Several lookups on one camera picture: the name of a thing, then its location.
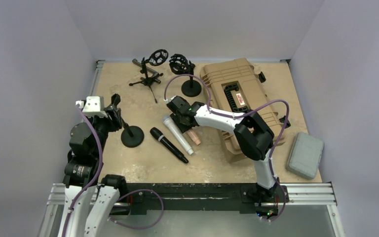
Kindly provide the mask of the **white microphone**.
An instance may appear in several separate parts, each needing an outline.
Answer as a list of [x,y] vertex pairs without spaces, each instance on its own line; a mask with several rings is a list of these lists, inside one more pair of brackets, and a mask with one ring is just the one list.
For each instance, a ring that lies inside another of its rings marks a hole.
[[163,124],[170,130],[172,135],[177,139],[183,149],[189,154],[192,155],[194,150],[191,145],[188,143],[186,138],[183,136],[182,132],[179,130],[177,125],[174,123],[170,116],[164,116],[162,118]]

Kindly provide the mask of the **black microphone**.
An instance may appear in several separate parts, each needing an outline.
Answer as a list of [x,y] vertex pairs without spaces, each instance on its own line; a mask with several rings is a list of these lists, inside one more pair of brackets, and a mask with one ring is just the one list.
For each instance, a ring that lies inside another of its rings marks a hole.
[[185,164],[189,163],[185,155],[174,144],[172,144],[172,142],[170,142],[158,128],[152,127],[150,129],[150,134],[155,140],[160,142],[170,153],[172,153],[178,160]]

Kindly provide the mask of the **black clip microphone stand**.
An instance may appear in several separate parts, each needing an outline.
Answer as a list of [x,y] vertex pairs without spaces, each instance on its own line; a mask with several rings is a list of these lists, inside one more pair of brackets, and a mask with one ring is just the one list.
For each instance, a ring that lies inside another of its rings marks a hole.
[[134,148],[139,146],[144,140],[144,132],[138,126],[130,126],[121,116],[121,109],[118,107],[121,98],[115,93],[111,96],[111,103],[105,108],[105,112],[112,121],[114,131],[123,129],[121,142],[124,146]]

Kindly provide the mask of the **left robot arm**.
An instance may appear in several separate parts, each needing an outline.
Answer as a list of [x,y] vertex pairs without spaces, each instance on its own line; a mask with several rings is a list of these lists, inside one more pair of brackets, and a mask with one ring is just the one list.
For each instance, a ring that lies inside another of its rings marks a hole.
[[98,184],[108,134],[121,128],[119,116],[107,116],[85,118],[71,129],[71,149],[63,179],[64,209],[58,236],[99,236],[114,204],[126,199],[123,176],[106,175]]

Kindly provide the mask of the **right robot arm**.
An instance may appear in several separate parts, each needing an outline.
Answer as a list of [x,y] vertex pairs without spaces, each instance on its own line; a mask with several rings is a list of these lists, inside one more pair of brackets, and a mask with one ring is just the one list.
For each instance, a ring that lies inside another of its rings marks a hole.
[[236,138],[243,155],[253,161],[256,172],[256,186],[247,191],[247,198],[257,203],[285,199],[277,196],[281,187],[273,169],[274,133],[257,111],[231,113],[201,102],[189,104],[181,96],[167,100],[166,106],[183,131],[196,126],[211,127]]

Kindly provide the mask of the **beige microphone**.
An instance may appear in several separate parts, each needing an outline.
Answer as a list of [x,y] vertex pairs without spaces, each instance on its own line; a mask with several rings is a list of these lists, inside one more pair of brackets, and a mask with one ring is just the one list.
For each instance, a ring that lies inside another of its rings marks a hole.
[[189,129],[185,134],[198,146],[201,144],[201,140],[197,133],[193,129]]

